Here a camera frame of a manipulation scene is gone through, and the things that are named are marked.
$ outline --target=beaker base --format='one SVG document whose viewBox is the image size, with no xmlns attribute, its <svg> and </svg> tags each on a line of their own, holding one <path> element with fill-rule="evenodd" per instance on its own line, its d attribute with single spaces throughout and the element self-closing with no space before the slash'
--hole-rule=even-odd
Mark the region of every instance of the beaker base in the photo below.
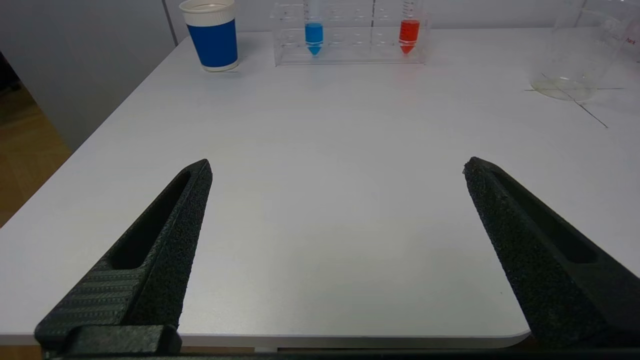
<svg viewBox="0 0 640 360">
<path fill-rule="evenodd" d="M 537 80 L 531 83 L 533 90 L 554 99 L 585 101 L 595 95 L 596 87 L 564 78 Z"/>
</svg>

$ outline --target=blue liquid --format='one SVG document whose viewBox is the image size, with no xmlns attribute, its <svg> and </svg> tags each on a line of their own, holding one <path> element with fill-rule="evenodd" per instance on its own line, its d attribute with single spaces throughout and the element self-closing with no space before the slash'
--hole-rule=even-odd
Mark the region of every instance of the blue liquid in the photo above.
<svg viewBox="0 0 640 360">
<path fill-rule="evenodd" d="M 318 55 L 322 49 L 324 42 L 324 31 L 322 24 L 319 22 L 310 22 L 305 25 L 305 35 L 307 38 L 307 47 L 313 56 Z"/>
</svg>

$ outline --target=white table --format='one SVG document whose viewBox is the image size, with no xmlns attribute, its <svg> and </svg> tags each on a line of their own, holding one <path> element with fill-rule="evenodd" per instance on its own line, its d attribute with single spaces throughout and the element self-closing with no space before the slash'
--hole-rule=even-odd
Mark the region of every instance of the white table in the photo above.
<svg viewBox="0 0 640 360">
<path fill-rule="evenodd" d="M 427 65 L 234 72 L 189 39 L 0 230 L 0 344 L 33 329 L 184 166 L 214 172 L 185 345 L 505 347 L 528 326 L 467 192 L 502 166 L 640 274 L 639 64 L 587 107 L 527 91 L 544 29 L 434 31 Z"/>
</svg>

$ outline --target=paper cup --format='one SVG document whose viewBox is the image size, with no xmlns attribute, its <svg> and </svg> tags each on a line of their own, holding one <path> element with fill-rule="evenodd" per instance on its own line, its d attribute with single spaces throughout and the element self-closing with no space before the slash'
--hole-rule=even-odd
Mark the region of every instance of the paper cup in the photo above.
<svg viewBox="0 0 640 360">
<path fill-rule="evenodd" d="M 238 65 L 235 0 L 187 0 L 180 10 L 206 71 Z"/>
</svg>

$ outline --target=glass beaker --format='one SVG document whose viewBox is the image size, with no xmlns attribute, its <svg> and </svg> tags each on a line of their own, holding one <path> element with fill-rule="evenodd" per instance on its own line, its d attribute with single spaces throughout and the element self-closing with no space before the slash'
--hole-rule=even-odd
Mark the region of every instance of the glass beaker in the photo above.
<svg viewBox="0 0 640 360">
<path fill-rule="evenodd" d="M 564 0 L 531 86 L 556 99 L 584 101 L 618 55 L 638 7 L 629 0 Z"/>
</svg>

